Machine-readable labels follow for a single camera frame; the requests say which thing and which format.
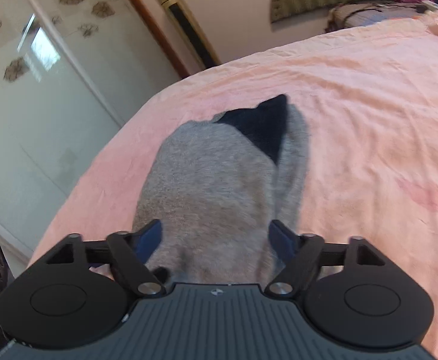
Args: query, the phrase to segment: bed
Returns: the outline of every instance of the bed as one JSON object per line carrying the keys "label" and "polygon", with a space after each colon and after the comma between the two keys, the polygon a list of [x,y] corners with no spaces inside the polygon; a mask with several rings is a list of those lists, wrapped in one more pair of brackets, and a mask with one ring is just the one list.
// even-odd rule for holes
{"label": "bed", "polygon": [[383,20],[416,19],[424,14],[425,6],[396,2],[366,2],[361,4],[342,4],[329,12],[326,32],[344,28],[364,27]]}
{"label": "bed", "polygon": [[362,235],[431,295],[423,344],[438,358],[438,13],[260,52],[154,96],[82,176],[32,261],[69,233],[131,229],[164,138],[188,120],[286,93],[310,130],[298,233]]}

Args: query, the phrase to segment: pink wall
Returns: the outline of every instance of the pink wall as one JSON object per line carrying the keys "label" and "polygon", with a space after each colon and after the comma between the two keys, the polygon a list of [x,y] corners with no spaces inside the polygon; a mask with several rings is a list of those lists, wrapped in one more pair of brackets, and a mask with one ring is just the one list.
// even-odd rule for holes
{"label": "pink wall", "polygon": [[[191,73],[198,64],[157,0],[143,0]],[[327,11],[287,19],[271,26],[270,0],[185,0],[222,62],[323,33]]]}

